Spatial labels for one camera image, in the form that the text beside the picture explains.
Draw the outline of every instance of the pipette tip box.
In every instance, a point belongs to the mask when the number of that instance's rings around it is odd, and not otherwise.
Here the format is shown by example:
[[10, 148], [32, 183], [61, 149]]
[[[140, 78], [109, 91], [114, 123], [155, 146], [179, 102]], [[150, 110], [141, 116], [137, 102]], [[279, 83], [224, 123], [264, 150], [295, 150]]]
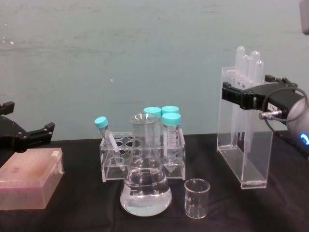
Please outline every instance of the pipette tip box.
[[61, 148], [14, 153], [0, 168], [0, 210], [44, 209], [63, 173]]

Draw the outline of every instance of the small glass beaker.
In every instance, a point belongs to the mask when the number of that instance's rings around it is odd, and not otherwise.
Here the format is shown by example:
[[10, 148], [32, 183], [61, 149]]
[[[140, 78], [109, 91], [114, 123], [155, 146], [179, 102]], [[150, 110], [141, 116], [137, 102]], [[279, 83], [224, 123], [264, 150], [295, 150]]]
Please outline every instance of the small glass beaker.
[[203, 218], [208, 211], [208, 196], [211, 185], [203, 179], [190, 179], [184, 183], [185, 214], [194, 219]]
[[134, 115], [131, 123], [133, 145], [120, 203], [133, 215], [153, 216], [163, 212], [172, 198], [157, 147], [160, 124], [150, 113]]

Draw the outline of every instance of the teal screw cap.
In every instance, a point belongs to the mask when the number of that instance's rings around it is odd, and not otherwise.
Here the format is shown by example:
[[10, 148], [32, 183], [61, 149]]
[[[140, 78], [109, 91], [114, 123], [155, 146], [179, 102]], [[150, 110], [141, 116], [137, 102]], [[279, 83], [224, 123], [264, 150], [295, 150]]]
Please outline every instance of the teal screw cap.
[[162, 115], [166, 113], [178, 113], [179, 114], [179, 108], [173, 105], [164, 106], [162, 107]]
[[178, 126], [182, 123], [182, 117], [178, 113], [166, 113], [162, 116], [162, 123], [166, 126]]
[[108, 121], [107, 121], [107, 118], [106, 117], [98, 117], [96, 120], [95, 120], [95, 125], [97, 128], [104, 128], [108, 125]]
[[147, 107], [144, 109], [144, 113], [150, 113], [150, 114], [154, 114], [154, 115], [157, 115], [158, 118], [161, 118], [162, 117], [162, 113], [161, 113], [161, 108], [159, 107]]

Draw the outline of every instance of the beaker rim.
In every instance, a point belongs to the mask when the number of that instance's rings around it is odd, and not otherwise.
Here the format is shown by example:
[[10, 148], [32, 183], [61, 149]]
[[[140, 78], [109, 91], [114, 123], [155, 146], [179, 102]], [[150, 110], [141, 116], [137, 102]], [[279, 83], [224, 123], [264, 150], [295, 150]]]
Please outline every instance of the beaker rim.
[[159, 117], [152, 113], [138, 113], [131, 117], [131, 123], [135, 125], [155, 123], [158, 120]]
[[[190, 188], [187, 186], [187, 184], [188, 184], [189, 182], [194, 182], [194, 181], [198, 181], [198, 182], [201, 182], [201, 183], [205, 184], [205, 186], [207, 186], [206, 189], [203, 190], [203, 191], [194, 191], [194, 190], [190, 189]], [[187, 191], [192, 192], [192, 193], [205, 193], [205, 192], [208, 192], [208, 191], [210, 190], [211, 185], [210, 185], [210, 183], [209, 183], [208, 181], [206, 181], [206, 180], [203, 180], [203, 179], [200, 179], [200, 178], [192, 178], [192, 179], [189, 179], [189, 180], [186, 180], [186, 181], [185, 181], [184, 187], [185, 187], [185, 189], [186, 189]]]

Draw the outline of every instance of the black table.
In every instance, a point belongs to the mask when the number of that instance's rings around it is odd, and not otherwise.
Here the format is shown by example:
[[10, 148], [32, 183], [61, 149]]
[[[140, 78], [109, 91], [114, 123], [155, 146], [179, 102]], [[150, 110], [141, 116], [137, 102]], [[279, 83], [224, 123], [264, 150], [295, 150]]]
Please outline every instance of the black table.
[[183, 181], [169, 180], [173, 199], [154, 217], [122, 209], [122, 181], [102, 183], [100, 140], [55, 141], [65, 174], [44, 210], [0, 211], [0, 231], [12, 232], [308, 232], [309, 164], [293, 147], [274, 138], [265, 189], [241, 190], [216, 152], [216, 135], [187, 135], [186, 176], [211, 184], [209, 214], [184, 213]]

